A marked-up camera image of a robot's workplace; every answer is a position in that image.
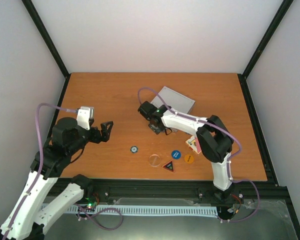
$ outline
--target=black triangle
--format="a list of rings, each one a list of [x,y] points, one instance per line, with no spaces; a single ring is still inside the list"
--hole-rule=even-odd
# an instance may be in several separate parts
[[[171,160],[171,161],[169,161],[169,162],[167,162],[165,165],[163,165],[162,166],[164,169],[167,169],[167,170],[169,170],[169,171],[171,171],[171,172],[175,172],[175,170],[174,170],[174,164],[173,164],[173,161]]]

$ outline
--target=gray floor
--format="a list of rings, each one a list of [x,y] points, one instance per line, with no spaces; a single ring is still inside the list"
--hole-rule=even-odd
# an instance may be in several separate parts
[[[240,223],[223,223],[208,217],[126,216],[120,228],[106,231],[89,220],[78,221],[74,214],[64,214],[50,229],[46,240],[296,240],[288,210],[282,201],[261,202],[252,218]],[[243,205],[234,219],[249,215],[255,204]],[[97,220],[114,227],[118,216],[101,215]]]

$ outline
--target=perforated white strip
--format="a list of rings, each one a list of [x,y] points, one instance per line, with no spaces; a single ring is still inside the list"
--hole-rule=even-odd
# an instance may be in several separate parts
[[[94,210],[87,210],[92,215],[106,208],[116,208],[123,216],[197,216],[197,217],[217,217],[217,207],[215,206],[138,206],[138,205],[98,205]],[[77,214],[78,207],[73,205],[67,209],[66,214]],[[101,215],[117,215],[113,210],[102,212]]]

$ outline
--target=gray box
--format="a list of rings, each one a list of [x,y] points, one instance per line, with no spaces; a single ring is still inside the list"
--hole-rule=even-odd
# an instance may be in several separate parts
[[[190,114],[196,102],[195,100],[184,96],[166,86],[161,89],[159,95],[163,98],[166,104],[184,114]],[[151,101],[151,103],[157,108],[163,105],[162,101],[157,96]]]

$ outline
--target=robotic arm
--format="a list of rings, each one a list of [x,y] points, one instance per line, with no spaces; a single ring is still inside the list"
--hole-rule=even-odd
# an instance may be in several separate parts
[[[166,128],[174,128],[196,136],[203,155],[211,162],[214,186],[221,191],[226,191],[232,184],[231,171],[227,169],[227,162],[234,141],[220,130],[204,124],[200,120],[228,131],[225,125],[215,115],[206,118],[182,113],[180,116],[177,114],[177,110],[173,108],[171,110],[175,113],[169,111],[165,105],[156,108],[153,104],[145,101],[139,107],[138,112],[149,121],[148,126],[156,134],[163,132]]]
[[[72,204],[83,197],[92,197],[94,193],[92,180],[79,174],[58,197],[39,211],[48,192],[71,163],[72,156],[83,150],[88,142],[99,144],[109,140],[114,123],[112,121],[102,123],[99,130],[97,127],[91,127],[93,122],[94,108],[82,106],[77,112],[76,119],[64,117],[53,126],[52,138],[47,139],[43,147],[43,168],[40,176],[31,192],[27,193],[38,174],[40,165],[38,152],[31,164],[31,171],[21,196],[9,217],[0,226],[0,240],[43,240],[53,223]],[[15,212],[17,214],[11,225]]]

